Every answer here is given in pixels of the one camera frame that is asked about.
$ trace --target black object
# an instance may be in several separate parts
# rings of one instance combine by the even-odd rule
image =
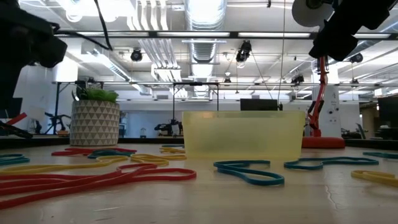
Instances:
[[[33,134],[28,133],[27,131],[24,131],[22,129],[19,129],[17,127],[14,127],[13,125],[3,123],[0,121],[0,135],[7,136],[10,134],[15,134],[16,136],[22,137],[22,138],[27,138],[30,139],[33,137]]]
[[[249,58],[250,52],[251,52],[250,40],[244,40],[242,46],[238,50],[238,54],[236,55],[236,61],[245,62]]]
[[[0,105],[0,118],[15,118],[20,115],[21,106],[22,98],[12,98],[7,109],[1,108],[2,106]]]
[[[292,78],[292,81],[290,83],[294,84],[294,86],[300,85],[300,83],[304,82],[304,77],[302,74],[296,75]]]
[[[43,126],[40,124],[39,121],[35,120],[35,134],[40,134]]]
[[[2,109],[9,107],[23,67],[37,62],[53,68],[63,60],[67,45],[54,37],[56,25],[19,9],[17,1],[0,1]]]
[[[390,128],[398,128],[398,97],[378,98],[379,117]]]
[[[363,61],[363,56],[362,56],[361,53],[358,53],[358,54],[356,54],[356,55],[350,57],[348,60],[349,60],[349,62],[351,62],[351,63],[359,63],[359,62],[362,62],[362,61]]]
[[[335,13],[329,21],[325,21],[309,54],[314,58],[329,55],[337,61],[343,61],[358,44],[358,39],[354,37],[357,31],[362,26],[370,30],[377,29],[389,17],[389,10],[396,3],[396,0],[342,1],[335,7]]]
[[[140,62],[142,60],[141,49],[134,49],[130,58],[133,62]]]
[[[277,100],[241,99],[241,111],[277,111]]]
[[[44,132],[44,134],[47,134],[52,128],[54,128],[54,132],[53,132],[53,133],[56,133],[56,132],[57,132],[57,125],[58,125],[58,124],[61,124],[61,131],[66,130],[65,125],[63,125],[62,118],[65,117],[65,118],[71,119],[70,116],[65,115],[65,114],[53,115],[53,114],[50,114],[50,113],[47,113],[47,112],[45,112],[44,114],[45,114],[46,116],[50,117],[50,120],[51,120],[51,124],[49,124],[50,127],[48,128],[48,130],[46,130],[46,132]]]

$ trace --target table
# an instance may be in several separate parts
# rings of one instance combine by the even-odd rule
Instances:
[[[79,164],[84,157],[52,157],[68,146],[2,150],[23,153],[31,164]],[[140,153],[159,154],[160,145],[120,144]],[[362,156],[364,151],[304,149],[303,157]],[[285,170],[282,162],[266,169],[285,177],[284,186],[249,185],[215,172],[211,160],[172,161],[170,167],[197,171],[196,180],[144,182],[66,195],[0,211],[1,223],[395,223],[398,189],[353,179],[355,169],[398,174],[398,161],[373,157],[379,166],[330,165],[323,170]],[[61,174],[102,174],[128,162]],[[1,197],[0,200],[15,196]]]

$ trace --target cable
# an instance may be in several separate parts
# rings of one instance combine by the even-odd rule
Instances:
[[[104,30],[106,44],[108,45],[109,50],[113,50],[111,42],[109,41],[108,30],[106,29],[105,20],[104,17],[102,16],[100,5],[98,4],[98,0],[94,0],[94,2],[97,7],[98,16],[101,21],[102,29]]]
[[[278,90],[278,100],[277,104],[279,105],[279,96],[280,96],[280,86],[282,84],[282,76],[284,70],[284,51],[285,51],[285,24],[286,24],[286,0],[284,0],[284,32],[282,37],[282,61],[280,62],[280,79],[279,79],[279,90]]]
[[[74,35],[74,36],[77,36],[77,37],[81,37],[81,38],[83,38],[83,39],[85,39],[85,40],[88,40],[88,41],[90,41],[90,42],[92,42],[92,43],[94,43],[94,44],[96,44],[96,45],[98,45],[98,46],[104,48],[105,50],[113,50],[113,49],[110,49],[109,47],[107,47],[107,46],[105,46],[105,45],[99,43],[98,41],[96,41],[96,40],[94,40],[94,39],[91,39],[91,38],[89,38],[89,37],[86,37],[86,36],[83,35],[83,34],[79,34],[79,33],[75,32],[75,31],[58,30],[58,31],[55,32],[55,34]]]
[[[271,95],[271,91],[269,91],[269,89],[268,89],[268,86],[267,86],[267,84],[266,84],[266,81],[265,81],[264,77],[263,77],[263,76],[262,76],[262,74],[261,74],[261,71],[260,71],[259,65],[257,64],[257,60],[256,60],[256,57],[254,56],[254,53],[253,53],[253,51],[251,51],[251,54],[253,55],[254,62],[256,63],[257,69],[259,70],[259,73],[260,73],[260,76],[261,76],[262,82],[263,82],[263,84],[265,84],[265,86],[266,86],[266,88],[267,88],[267,90],[268,90],[269,96],[270,96],[270,97],[271,97],[271,99],[273,100],[273,98],[272,98],[272,95]]]

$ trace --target black cable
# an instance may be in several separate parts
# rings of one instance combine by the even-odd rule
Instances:
[[[112,49],[110,49],[109,47],[107,47],[107,46],[105,46],[105,45],[99,43],[98,41],[96,41],[96,40],[94,40],[94,39],[91,39],[91,38],[89,38],[89,37],[86,37],[86,36],[83,35],[83,34],[79,34],[79,33],[75,32],[75,31],[58,30],[58,31],[56,31],[55,34],[74,35],[74,36],[77,36],[77,37],[81,37],[81,38],[83,38],[83,39],[85,39],[85,40],[91,41],[92,43],[94,43],[94,44],[96,44],[96,45],[98,45],[98,46],[104,48],[105,50],[112,50]]]
[[[113,50],[111,42],[109,41],[108,30],[106,29],[105,20],[104,20],[104,17],[102,16],[100,5],[98,4],[98,0],[94,0],[94,2],[97,7],[97,11],[98,11],[99,19],[101,21],[102,29],[104,30],[105,41],[106,41],[106,44],[108,45],[108,50]]]

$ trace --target computer monitor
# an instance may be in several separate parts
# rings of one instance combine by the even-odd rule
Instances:
[[[277,111],[277,100],[241,99],[241,111]]]

